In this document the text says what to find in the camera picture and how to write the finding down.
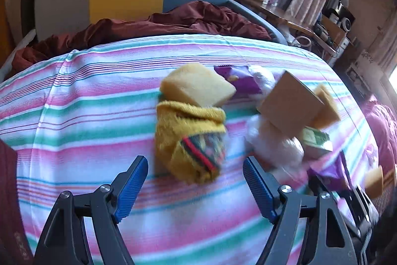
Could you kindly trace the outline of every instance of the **striped fabric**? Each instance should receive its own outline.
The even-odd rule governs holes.
[[[17,189],[23,225],[32,250],[60,192],[94,191],[110,183],[142,154],[149,175],[129,217],[119,225],[136,264],[254,264],[270,233],[244,180],[247,119],[256,114],[248,98],[224,109],[229,144],[219,178],[187,186],[154,158],[153,136],[161,80],[187,62],[206,66],[262,65],[278,78],[287,69],[309,88],[326,84],[342,121],[328,129],[335,152],[343,149],[353,182],[367,170],[374,137],[356,102],[321,59],[284,45],[235,37],[181,35],[148,37],[72,51],[34,65],[0,84],[0,138],[18,152]],[[277,173],[301,190],[304,172]],[[90,219],[91,253],[101,264]],[[290,261],[297,260],[304,223]]]

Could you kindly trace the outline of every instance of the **wooden desk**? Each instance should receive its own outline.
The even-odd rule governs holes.
[[[335,56],[336,51],[326,44],[320,37],[318,37],[311,30],[309,26],[301,26],[297,22],[295,22],[294,18],[290,15],[287,15],[284,10],[278,7],[264,5],[258,0],[235,0],[240,4],[250,6],[254,8],[256,11],[265,14],[266,20],[273,26],[278,27],[280,25],[286,25],[289,28],[300,31],[303,34],[307,35],[310,38],[313,38],[327,53],[331,56]]]

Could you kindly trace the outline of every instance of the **purple snack wrapper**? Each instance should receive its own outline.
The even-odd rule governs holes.
[[[214,67],[214,70],[235,86],[236,94],[262,93],[247,66],[218,65]]]

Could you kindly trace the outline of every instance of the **beige sponge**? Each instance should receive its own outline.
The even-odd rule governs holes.
[[[325,85],[322,83],[319,84],[314,90],[314,94],[319,97],[324,106],[307,126],[316,129],[324,129],[328,126],[331,126],[333,123],[340,121],[341,118],[338,114],[336,102],[332,98],[332,95],[329,93],[327,87],[325,87]]]
[[[220,107],[236,92],[223,77],[200,63],[187,63],[163,79],[160,91],[167,100],[199,107]]]

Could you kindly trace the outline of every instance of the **screw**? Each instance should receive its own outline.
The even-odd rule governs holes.
[[[329,199],[330,198],[330,194],[328,192],[322,192],[320,194],[320,197],[323,199]]]
[[[280,187],[280,190],[283,191],[284,193],[290,193],[292,191],[292,188],[290,186],[282,185]]]
[[[104,185],[100,186],[99,189],[101,190],[101,192],[109,192],[110,191],[110,185],[109,184],[104,184]]]
[[[60,194],[60,197],[61,197],[62,199],[69,198],[69,196],[70,196],[70,192],[69,192],[69,191],[63,191],[63,192]]]

